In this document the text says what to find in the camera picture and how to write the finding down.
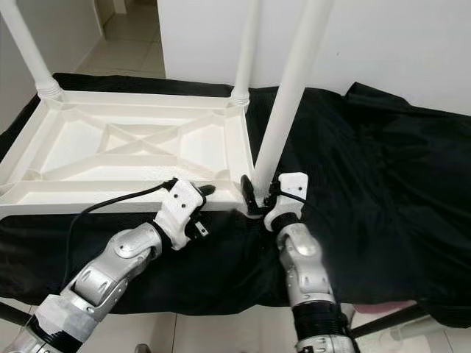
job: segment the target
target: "black fabric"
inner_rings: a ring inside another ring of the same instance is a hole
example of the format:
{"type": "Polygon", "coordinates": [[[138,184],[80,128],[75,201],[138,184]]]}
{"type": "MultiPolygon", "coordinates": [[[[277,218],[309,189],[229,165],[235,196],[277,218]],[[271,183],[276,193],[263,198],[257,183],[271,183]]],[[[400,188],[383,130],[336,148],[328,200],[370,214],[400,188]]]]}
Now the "black fabric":
{"type": "MultiPolygon", "coordinates": [[[[229,96],[230,86],[58,74],[66,90],[229,96]]],[[[254,159],[276,88],[252,90],[247,127],[254,159]]],[[[38,100],[0,137],[6,153],[38,100]]],[[[471,324],[471,119],[410,106],[353,85],[345,97],[307,89],[279,172],[309,175],[305,222],[321,242],[336,295],[374,304],[415,299],[450,326],[471,324]]],[[[73,215],[0,221],[0,296],[38,304],[58,290],[73,215]]],[[[237,212],[204,213],[210,236],[169,252],[136,278],[116,313],[237,313],[285,305],[273,235],[237,212]]],[[[87,215],[77,224],[74,268],[117,231],[150,214],[87,215]]]]}

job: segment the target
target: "black cloth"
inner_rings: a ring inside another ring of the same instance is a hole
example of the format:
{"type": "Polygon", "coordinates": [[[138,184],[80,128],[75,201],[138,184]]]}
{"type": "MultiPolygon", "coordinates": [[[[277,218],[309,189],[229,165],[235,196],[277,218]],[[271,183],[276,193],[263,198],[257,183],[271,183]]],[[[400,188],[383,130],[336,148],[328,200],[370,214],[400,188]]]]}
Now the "black cloth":
{"type": "MultiPolygon", "coordinates": [[[[230,86],[57,74],[66,90],[229,96],[230,86]]],[[[258,154],[277,88],[251,91],[247,127],[258,154]]],[[[38,104],[0,136],[3,157],[38,104]]],[[[360,84],[345,97],[306,89],[279,172],[309,175],[304,220],[321,242],[343,302],[415,299],[443,324],[471,325],[471,118],[412,107],[360,84]]],[[[39,304],[57,292],[73,215],[0,221],[0,296],[39,304]]],[[[117,231],[151,214],[93,214],[74,233],[74,269],[117,231]]],[[[115,313],[237,313],[287,304],[274,236],[237,212],[204,213],[210,236],[164,254],[115,313]]]]}

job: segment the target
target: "tiled floor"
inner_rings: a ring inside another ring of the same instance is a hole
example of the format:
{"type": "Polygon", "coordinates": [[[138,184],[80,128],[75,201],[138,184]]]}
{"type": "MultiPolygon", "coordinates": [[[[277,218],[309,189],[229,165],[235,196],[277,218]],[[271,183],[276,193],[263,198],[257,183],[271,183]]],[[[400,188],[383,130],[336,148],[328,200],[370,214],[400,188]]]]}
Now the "tiled floor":
{"type": "Polygon", "coordinates": [[[134,5],[114,15],[101,42],[77,70],[79,74],[165,78],[156,6],[134,5]]]}
{"type": "MultiPolygon", "coordinates": [[[[2,299],[19,309],[31,307],[17,301],[2,299]]],[[[356,314],[354,325],[377,318],[378,315],[356,314]]],[[[19,327],[0,320],[0,352],[18,334],[19,327]]],[[[458,339],[469,340],[469,331],[454,333],[458,339]]],[[[429,353],[424,336],[409,338],[390,350],[384,344],[384,332],[358,340],[363,353],[429,353]]],[[[448,347],[446,339],[437,346],[448,347]]],[[[253,307],[238,315],[191,317],[172,313],[109,315],[98,326],[81,353],[132,353],[139,343],[146,343],[154,353],[287,353],[294,352],[296,334],[289,308],[253,307]]],[[[450,351],[433,351],[439,353],[450,351]]]]}

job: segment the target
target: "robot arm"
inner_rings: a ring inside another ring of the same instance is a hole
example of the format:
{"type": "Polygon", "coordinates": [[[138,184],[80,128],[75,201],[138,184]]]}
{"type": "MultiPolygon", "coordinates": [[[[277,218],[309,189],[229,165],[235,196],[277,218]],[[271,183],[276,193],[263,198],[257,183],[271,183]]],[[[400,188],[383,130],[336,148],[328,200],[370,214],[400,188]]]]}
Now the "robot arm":
{"type": "Polygon", "coordinates": [[[60,295],[50,295],[4,353],[75,353],[96,325],[113,309],[129,282],[166,247],[181,249],[208,231],[194,216],[206,202],[205,192],[178,180],[166,195],[154,222],[114,235],[60,295]],[[188,229],[189,223],[194,229],[188,229]]]}
{"type": "Polygon", "coordinates": [[[298,336],[297,351],[357,352],[322,264],[321,246],[300,222],[303,203],[298,200],[306,199],[308,177],[302,173],[281,174],[278,181],[272,190],[275,205],[264,222],[269,231],[277,234],[298,336]]]}

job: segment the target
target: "black wire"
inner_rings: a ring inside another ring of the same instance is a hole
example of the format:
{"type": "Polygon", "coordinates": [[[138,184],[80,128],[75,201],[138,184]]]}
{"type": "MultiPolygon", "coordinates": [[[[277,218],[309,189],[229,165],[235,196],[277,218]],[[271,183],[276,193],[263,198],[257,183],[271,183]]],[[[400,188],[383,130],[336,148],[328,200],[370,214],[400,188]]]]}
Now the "black wire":
{"type": "Polygon", "coordinates": [[[302,197],[299,197],[299,196],[296,196],[296,195],[292,195],[292,194],[290,194],[290,193],[285,193],[284,191],[280,191],[278,194],[281,195],[281,196],[286,196],[286,197],[288,197],[288,198],[290,198],[290,199],[293,199],[293,200],[302,202],[303,204],[306,204],[306,205],[308,205],[309,207],[314,208],[315,210],[317,209],[317,207],[316,207],[314,204],[310,203],[308,200],[304,200],[302,197]]]}
{"type": "Polygon", "coordinates": [[[293,199],[293,200],[302,202],[303,204],[309,206],[313,211],[315,211],[318,215],[320,215],[320,216],[322,217],[322,219],[324,220],[324,222],[325,222],[328,226],[330,226],[330,221],[329,221],[329,219],[328,219],[322,212],[320,212],[320,211],[317,209],[317,206],[316,206],[315,204],[310,203],[308,200],[304,200],[302,197],[299,197],[299,196],[296,196],[296,195],[292,195],[292,194],[290,194],[290,193],[285,193],[284,191],[279,191],[279,192],[278,192],[278,195],[288,197],[289,199],[293,199]]]}
{"type": "Polygon", "coordinates": [[[175,179],[169,182],[163,182],[162,184],[158,186],[154,186],[153,188],[150,188],[150,189],[138,191],[137,193],[130,193],[128,195],[123,195],[123,196],[119,196],[111,200],[100,202],[99,204],[94,204],[93,206],[90,206],[89,208],[85,208],[81,213],[75,215],[75,217],[72,219],[70,227],[68,228],[68,234],[65,240],[65,270],[64,270],[64,277],[62,280],[62,284],[60,287],[63,289],[68,284],[68,278],[70,277],[71,267],[73,263],[72,238],[73,238],[74,226],[78,222],[78,220],[81,219],[81,217],[83,217],[84,215],[90,212],[93,212],[94,210],[98,210],[99,208],[108,206],[110,204],[115,204],[116,202],[121,202],[128,199],[134,199],[135,197],[147,195],[148,193],[154,193],[155,191],[158,191],[162,188],[169,188],[172,186],[172,183],[175,183],[175,179]]]}

